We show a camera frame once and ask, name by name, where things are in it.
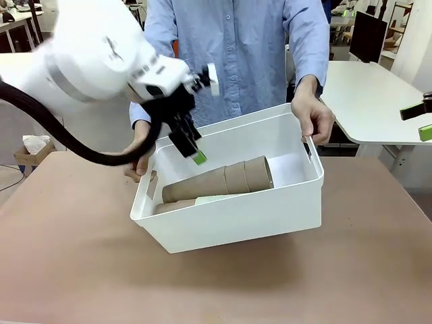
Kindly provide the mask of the person's right hand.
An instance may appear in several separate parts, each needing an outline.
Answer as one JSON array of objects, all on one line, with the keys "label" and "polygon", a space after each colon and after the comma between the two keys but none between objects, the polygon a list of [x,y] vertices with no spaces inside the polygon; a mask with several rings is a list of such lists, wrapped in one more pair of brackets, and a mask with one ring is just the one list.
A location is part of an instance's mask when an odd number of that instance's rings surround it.
[{"label": "person's right hand", "polygon": [[[138,120],[134,124],[134,139],[131,144],[124,150],[124,153],[133,151],[136,147],[140,146],[141,143],[146,139],[149,134],[151,125],[144,120]],[[154,148],[151,152],[141,156],[138,160],[129,163],[124,166],[124,175],[131,178],[134,182],[138,183],[148,169],[148,162],[150,156],[154,152]]]}]

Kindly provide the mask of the person's left hand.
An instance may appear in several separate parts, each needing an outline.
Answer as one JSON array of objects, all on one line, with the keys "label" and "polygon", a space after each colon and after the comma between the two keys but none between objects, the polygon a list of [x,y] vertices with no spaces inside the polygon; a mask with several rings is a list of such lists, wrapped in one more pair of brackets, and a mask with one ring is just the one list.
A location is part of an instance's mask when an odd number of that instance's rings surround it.
[{"label": "person's left hand", "polygon": [[303,77],[294,92],[291,109],[300,122],[302,137],[311,137],[316,145],[326,145],[331,137],[335,115],[315,96],[317,87],[314,75]]}]

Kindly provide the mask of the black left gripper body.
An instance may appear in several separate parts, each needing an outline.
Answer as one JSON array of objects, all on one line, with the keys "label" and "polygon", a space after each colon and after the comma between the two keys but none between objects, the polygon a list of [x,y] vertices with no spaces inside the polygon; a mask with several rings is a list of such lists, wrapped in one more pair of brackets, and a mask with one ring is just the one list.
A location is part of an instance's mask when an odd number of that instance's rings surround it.
[{"label": "black left gripper body", "polygon": [[181,83],[170,95],[154,85],[146,86],[152,95],[151,100],[143,101],[141,107],[151,117],[151,128],[145,142],[155,142],[158,138],[162,124],[167,124],[171,131],[182,126],[182,117],[195,108],[194,94],[203,88],[209,87],[209,73],[201,72],[188,75],[191,79]]}]

